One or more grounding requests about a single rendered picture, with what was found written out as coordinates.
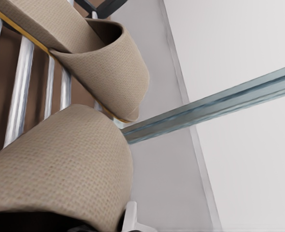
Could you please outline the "beige fabric slipper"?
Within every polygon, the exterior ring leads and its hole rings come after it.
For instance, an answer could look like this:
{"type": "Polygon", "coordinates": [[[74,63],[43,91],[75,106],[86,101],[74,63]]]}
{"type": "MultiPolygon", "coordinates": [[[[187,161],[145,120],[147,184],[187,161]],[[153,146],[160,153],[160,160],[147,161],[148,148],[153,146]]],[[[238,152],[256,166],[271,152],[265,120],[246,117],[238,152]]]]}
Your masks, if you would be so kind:
{"type": "Polygon", "coordinates": [[[133,161],[104,114],[72,105],[0,151],[0,232],[116,232],[130,200],[133,161]]]}
{"type": "Polygon", "coordinates": [[[138,119],[149,72],[122,24],[84,18],[67,0],[0,0],[0,18],[56,59],[118,120],[138,119]]]}

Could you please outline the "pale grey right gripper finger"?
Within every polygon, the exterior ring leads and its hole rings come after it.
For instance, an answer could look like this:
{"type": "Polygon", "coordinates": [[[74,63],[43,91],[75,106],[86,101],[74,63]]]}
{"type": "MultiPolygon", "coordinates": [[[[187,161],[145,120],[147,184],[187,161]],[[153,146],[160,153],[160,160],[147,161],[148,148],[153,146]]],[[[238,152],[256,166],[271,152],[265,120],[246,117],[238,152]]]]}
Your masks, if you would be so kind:
{"type": "Polygon", "coordinates": [[[130,201],[126,205],[121,232],[148,232],[146,226],[137,221],[137,203],[130,201]]]}

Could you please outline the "silver frame post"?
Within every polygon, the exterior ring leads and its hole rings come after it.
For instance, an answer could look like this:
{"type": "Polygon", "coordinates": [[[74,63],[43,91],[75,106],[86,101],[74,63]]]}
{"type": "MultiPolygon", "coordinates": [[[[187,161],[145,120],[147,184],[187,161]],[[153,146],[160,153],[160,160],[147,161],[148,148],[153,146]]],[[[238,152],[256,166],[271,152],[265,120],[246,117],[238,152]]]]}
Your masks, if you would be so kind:
{"type": "Polygon", "coordinates": [[[129,144],[285,96],[285,67],[123,128],[129,144]]]}

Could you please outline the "silver bar shoe rack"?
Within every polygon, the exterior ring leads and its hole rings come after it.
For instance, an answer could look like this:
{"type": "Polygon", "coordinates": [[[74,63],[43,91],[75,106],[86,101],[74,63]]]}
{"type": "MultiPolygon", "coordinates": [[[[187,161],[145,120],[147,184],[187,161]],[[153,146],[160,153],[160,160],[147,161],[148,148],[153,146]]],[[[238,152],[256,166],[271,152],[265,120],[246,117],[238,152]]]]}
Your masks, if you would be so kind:
{"type": "MultiPolygon", "coordinates": [[[[91,18],[108,18],[121,6],[123,6],[128,0],[105,0],[98,7],[92,5],[88,0],[67,0],[67,2],[74,6],[76,2],[86,12],[89,13],[88,17],[91,18]]],[[[21,33],[22,40],[20,45],[18,63],[15,73],[14,88],[11,98],[10,111],[8,116],[7,129],[4,139],[4,146],[8,146],[14,140],[16,140],[24,130],[25,114],[27,108],[27,98],[29,92],[29,82],[33,61],[34,43],[40,49],[48,53],[48,50],[39,42],[32,42],[31,36],[26,32],[20,32],[20,29],[13,22],[10,22],[5,15],[0,12],[0,33],[3,24],[7,24],[8,27],[15,29],[21,33]]],[[[53,96],[53,83],[54,83],[54,70],[55,59],[49,56],[48,65],[48,78],[46,86],[45,97],[45,109],[44,119],[47,119],[51,115],[52,109],[52,96],[53,96]]],[[[60,110],[68,107],[71,103],[71,74],[64,67],[62,67],[61,77],[61,93],[60,93],[60,110]]]]}

